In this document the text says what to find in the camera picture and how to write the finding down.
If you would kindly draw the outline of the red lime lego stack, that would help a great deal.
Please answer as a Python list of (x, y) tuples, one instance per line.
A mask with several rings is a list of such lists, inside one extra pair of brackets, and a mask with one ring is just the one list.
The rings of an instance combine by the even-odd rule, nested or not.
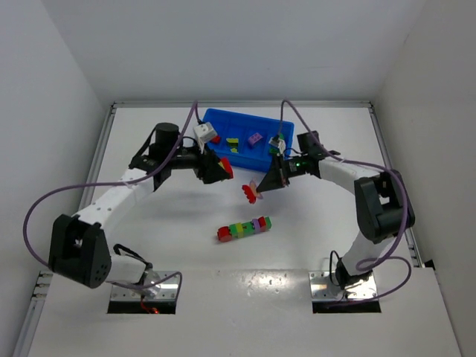
[(250, 204), (255, 204), (257, 200), (261, 200), (263, 195), (257, 191), (257, 183), (251, 180), (248, 184), (242, 186), (242, 191)]

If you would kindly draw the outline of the lime green lego brick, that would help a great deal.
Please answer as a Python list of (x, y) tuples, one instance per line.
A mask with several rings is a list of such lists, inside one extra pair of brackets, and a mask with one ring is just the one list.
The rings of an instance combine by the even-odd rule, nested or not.
[(239, 146), (239, 139), (238, 138), (227, 138), (226, 143), (230, 147), (238, 147)]

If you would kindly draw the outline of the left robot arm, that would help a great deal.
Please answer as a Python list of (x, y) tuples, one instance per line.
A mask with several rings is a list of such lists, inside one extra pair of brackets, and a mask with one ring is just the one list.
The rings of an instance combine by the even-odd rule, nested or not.
[(49, 269), (90, 289), (107, 282), (151, 294), (161, 282), (152, 275), (152, 263), (122, 245), (109, 247), (108, 236), (173, 170), (192, 170), (204, 184), (232, 179), (228, 160), (207, 146), (217, 136), (213, 126), (200, 123), (193, 132), (195, 142), (186, 147), (177, 125), (157, 124), (112, 188), (74, 215), (58, 216), (52, 229)]

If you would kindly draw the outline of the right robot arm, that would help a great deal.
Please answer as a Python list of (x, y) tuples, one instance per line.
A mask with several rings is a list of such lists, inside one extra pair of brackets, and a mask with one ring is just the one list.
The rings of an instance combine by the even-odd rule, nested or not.
[(395, 248), (397, 238), (415, 222), (401, 175), (395, 170), (346, 162), (336, 151), (326, 150), (316, 131), (300, 134), (300, 154), (285, 158), (273, 154), (271, 165), (257, 192), (284, 188), (290, 179), (309, 174), (332, 182), (355, 197), (358, 235), (347, 253), (338, 258), (331, 281), (340, 289), (366, 277)]

